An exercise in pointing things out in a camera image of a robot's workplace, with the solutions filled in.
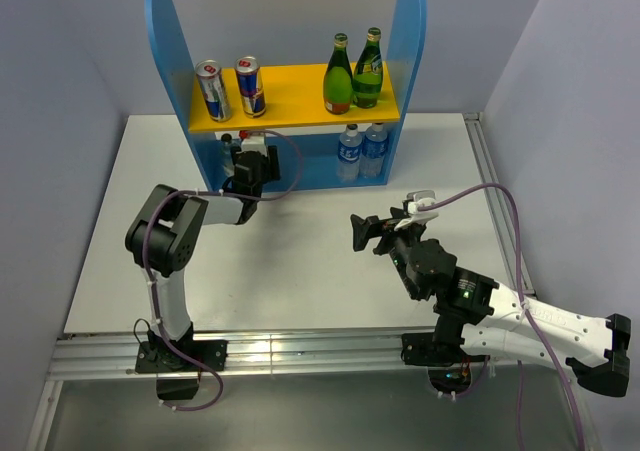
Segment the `Red Bull can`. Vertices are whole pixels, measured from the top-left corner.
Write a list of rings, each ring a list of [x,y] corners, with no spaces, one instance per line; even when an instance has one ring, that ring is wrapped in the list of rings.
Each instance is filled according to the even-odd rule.
[[[229,120],[232,111],[220,65],[214,60],[203,60],[196,65],[195,74],[209,116],[216,122]]]
[[[262,116],[266,111],[266,100],[257,59],[241,57],[236,61],[234,70],[244,113],[251,118]]]

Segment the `green Perrier glass bottle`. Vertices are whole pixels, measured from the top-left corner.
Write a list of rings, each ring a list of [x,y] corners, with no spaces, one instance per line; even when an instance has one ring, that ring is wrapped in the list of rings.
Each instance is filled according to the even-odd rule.
[[[363,109],[375,107],[383,84],[383,62],[380,50],[381,30],[371,27],[367,41],[353,72],[353,101]]]

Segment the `clear glass bottle green cap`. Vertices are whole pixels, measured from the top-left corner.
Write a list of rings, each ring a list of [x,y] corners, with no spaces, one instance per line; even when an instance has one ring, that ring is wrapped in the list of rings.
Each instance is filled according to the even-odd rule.
[[[222,134],[220,141],[223,171],[227,177],[231,177],[234,174],[232,148],[238,146],[239,142],[229,133]]]

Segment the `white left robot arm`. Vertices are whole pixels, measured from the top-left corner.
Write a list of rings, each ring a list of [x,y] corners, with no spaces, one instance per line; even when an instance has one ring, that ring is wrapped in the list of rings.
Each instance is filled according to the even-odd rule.
[[[186,305],[185,268],[201,229],[208,225],[243,225],[263,201],[264,187],[281,179],[275,145],[253,145],[249,139],[229,150],[232,174],[215,191],[180,191],[158,184],[150,192],[125,236],[129,251],[147,279],[151,319],[143,359],[162,372],[217,372],[224,359],[207,342],[194,340]]]

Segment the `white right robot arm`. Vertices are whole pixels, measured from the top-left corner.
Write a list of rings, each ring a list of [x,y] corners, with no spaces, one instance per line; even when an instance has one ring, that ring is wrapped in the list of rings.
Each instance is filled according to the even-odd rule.
[[[431,218],[394,208],[388,218],[352,223],[355,250],[378,239],[374,254],[391,258],[409,297],[434,302],[434,330],[402,337],[405,364],[445,367],[488,356],[522,360],[560,366],[593,393],[626,395],[629,318],[592,317],[521,298],[507,285],[459,267],[438,240],[423,239]]]

